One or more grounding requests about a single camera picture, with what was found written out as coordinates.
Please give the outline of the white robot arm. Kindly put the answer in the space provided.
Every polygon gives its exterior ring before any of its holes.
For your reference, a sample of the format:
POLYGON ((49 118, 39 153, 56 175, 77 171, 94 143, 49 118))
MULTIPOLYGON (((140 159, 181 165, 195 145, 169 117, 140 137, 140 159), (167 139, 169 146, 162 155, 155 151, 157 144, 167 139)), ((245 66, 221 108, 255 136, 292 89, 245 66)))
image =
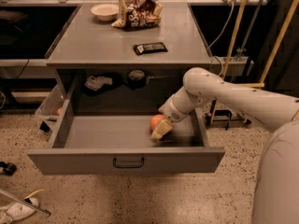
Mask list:
POLYGON ((251 224, 299 224, 299 101, 296 97, 224 81, 195 67, 183 86, 159 108, 164 119, 151 140, 169 133, 175 122, 215 99, 265 127, 271 136, 263 147, 254 191, 251 224))

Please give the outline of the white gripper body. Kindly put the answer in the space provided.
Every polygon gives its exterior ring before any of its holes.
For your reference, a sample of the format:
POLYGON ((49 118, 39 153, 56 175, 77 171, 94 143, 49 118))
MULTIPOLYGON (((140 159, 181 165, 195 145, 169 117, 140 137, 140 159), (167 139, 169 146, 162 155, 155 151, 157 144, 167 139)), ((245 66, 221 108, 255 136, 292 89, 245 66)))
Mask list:
POLYGON ((185 102, 175 94, 170 96, 158 111, 172 122, 182 121, 188 115, 185 102))

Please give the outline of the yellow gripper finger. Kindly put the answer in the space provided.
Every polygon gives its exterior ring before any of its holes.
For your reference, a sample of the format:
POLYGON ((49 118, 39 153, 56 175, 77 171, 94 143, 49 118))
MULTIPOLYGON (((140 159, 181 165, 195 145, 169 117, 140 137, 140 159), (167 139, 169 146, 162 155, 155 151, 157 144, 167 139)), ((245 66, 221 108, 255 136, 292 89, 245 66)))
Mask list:
POLYGON ((150 140, 158 142, 164 135, 169 133, 173 128, 173 124, 168 119, 163 119, 154 130, 152 130, 150 140))

